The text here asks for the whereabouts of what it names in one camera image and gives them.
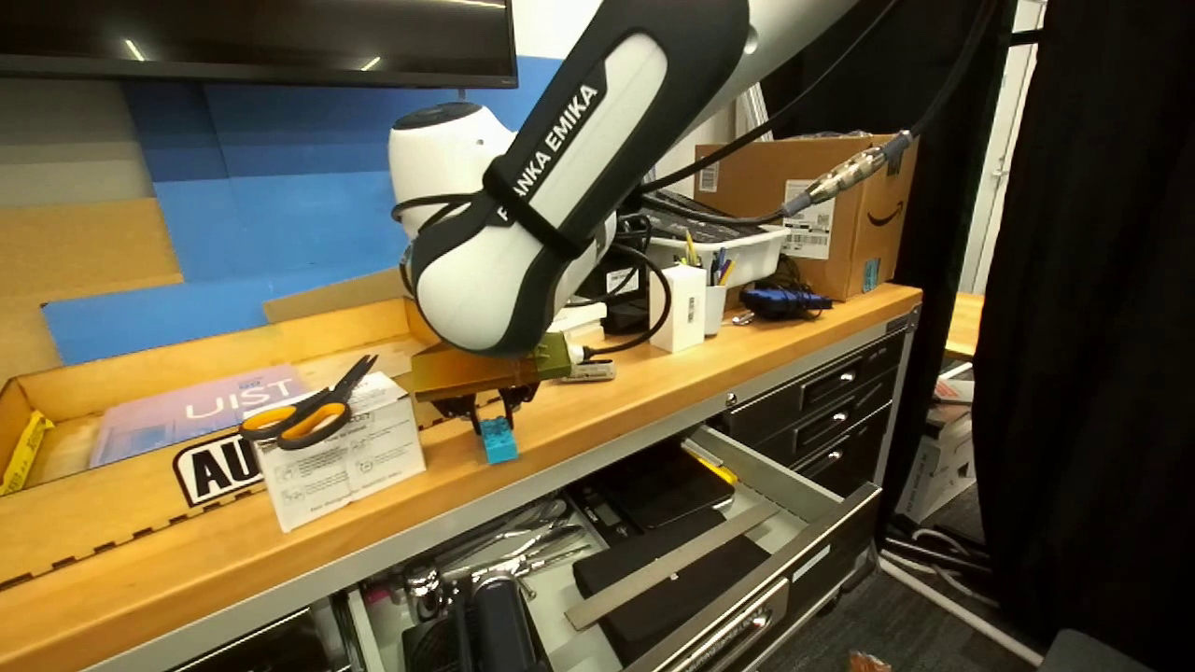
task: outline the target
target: black curtain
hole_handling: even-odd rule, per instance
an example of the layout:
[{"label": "black curtain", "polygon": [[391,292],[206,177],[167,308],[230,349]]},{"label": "black curtain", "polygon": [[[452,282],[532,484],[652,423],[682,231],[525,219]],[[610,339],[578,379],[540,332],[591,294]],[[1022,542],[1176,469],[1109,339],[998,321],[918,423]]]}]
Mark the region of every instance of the black curtain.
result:
[{"label": "black curtain", "polygon": [[1195,669],[1193,46],[1193,0],[1049,0],[975,400],[1013,623],[1155,669]]},{"label": "black curtain", "polygon": [[[771,108],[803,93],[888,8],[862,0],[837,31],[767,82]],[[979,23],[981,46],[961,87],[918,139],[918,175],[909,202],[895,281],[926,292],[901,400],[895,439],[880,506],[893,511],[918,449],[946,332],[961,287],[975,181],[1000,88],[1013,0],[895,0],[878,31],[852,51],[778,135],[901,131],[924,118]]]}]

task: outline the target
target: robotic arm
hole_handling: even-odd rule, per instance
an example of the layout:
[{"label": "robotic arm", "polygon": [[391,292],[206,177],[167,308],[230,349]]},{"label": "robotic arm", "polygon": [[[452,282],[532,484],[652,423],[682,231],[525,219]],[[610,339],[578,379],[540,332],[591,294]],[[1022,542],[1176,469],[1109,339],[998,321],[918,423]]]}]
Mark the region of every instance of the robotic arm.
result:
[{"label": "robotic arm", "polygon": [[405,276],[427,326],[473,353],[535,349],[666,150],[852,3],[604,0],[483,191],[418,228]]}]

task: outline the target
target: black robot arm segment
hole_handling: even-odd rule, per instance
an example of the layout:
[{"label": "black robot arm segment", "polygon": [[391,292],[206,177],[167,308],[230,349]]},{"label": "black robot arm segment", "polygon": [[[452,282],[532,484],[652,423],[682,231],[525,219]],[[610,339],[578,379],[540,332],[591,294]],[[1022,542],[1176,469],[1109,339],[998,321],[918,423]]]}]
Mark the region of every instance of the black robot arm segment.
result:
[{"label": "black robot arm segment", "polygon": [[852,3],[604,0],[471,206],[413,233],[406,281],[428,329],[478,353],[535,349],[639,177]]}]

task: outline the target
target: blue wall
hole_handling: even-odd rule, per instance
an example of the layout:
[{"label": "blue wall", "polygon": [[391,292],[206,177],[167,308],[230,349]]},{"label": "blue wall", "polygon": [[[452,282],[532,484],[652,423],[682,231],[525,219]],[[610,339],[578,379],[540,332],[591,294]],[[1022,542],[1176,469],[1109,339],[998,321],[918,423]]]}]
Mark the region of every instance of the blue wall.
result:
[{"label": "blue wall", "polygon": [[[519,88],[468,88],[519,128],[559,59]],[[391,270],[387,124],[452,88],[127,82],[183,282],[44,307],[65,360],[254,329],[264,303]]]}]

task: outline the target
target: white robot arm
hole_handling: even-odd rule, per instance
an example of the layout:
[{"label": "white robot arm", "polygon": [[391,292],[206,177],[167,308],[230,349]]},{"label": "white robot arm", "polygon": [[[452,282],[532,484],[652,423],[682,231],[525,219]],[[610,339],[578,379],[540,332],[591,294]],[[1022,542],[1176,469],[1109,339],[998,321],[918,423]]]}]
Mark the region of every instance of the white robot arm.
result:
[{"label": "white robot arm", "polygon": [[413,231],[405,276],[428,329],[473,353],[535,349],[666,150],[852,3],[604,0],[483,191]]}]

